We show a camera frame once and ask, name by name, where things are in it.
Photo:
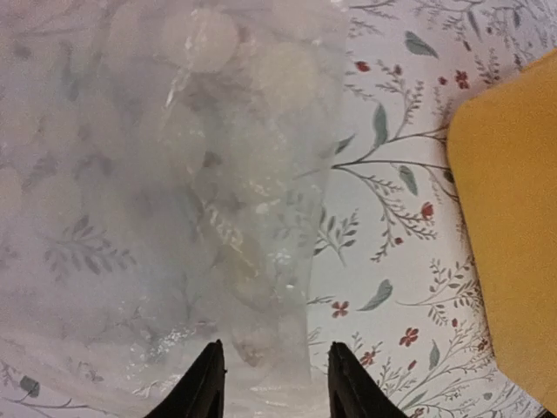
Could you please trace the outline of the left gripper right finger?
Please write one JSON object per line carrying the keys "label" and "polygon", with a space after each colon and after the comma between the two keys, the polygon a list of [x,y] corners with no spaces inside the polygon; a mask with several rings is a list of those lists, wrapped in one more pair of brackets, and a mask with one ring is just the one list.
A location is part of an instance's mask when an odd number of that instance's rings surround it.
{"label": "left gripper right finger", "polygon": [[403,418],[343,342],[330,347],[327,383],[332,418]]}

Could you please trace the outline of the yellow plastic basket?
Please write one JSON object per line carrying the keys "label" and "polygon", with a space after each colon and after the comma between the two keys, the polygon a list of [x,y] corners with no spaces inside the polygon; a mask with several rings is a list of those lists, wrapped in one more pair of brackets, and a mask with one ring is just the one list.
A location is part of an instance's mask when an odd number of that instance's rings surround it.
{"label": "yellow plastic basket", "polygon": [[497,366],[556,409],[556,55],[467,100],[447,138]]}

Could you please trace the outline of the clear zip top bag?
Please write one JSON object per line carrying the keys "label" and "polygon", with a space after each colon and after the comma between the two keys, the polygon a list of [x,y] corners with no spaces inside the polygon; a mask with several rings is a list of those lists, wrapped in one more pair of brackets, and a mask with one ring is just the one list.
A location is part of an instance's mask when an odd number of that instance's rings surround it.
{"label": "clear zip top bag", "polygon": [[1,400],[324,417],[307,301],[338,145],[341,1],[1,4]]}

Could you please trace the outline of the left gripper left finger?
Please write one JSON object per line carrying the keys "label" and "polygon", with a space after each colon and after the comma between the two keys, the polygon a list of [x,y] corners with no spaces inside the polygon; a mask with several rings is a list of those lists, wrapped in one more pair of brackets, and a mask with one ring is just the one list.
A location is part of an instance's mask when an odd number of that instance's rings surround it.
{"label": "left gripper left finger", "polygon": [[208,343],[174,389],[145,418],[223,418],[225,356],[221,340]]}

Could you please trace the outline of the floral tablecloth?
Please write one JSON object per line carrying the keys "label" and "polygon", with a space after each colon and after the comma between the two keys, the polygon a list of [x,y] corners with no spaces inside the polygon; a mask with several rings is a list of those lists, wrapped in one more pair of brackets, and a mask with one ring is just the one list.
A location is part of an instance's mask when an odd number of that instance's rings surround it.
{"label": "floral tablecloth", "polygon": [[553,1],[341,1],[338,145],[307,301],[326,383],[343,341],[411,417],[535,417],[497,368],[453,174],[454,111],[556,44]]}

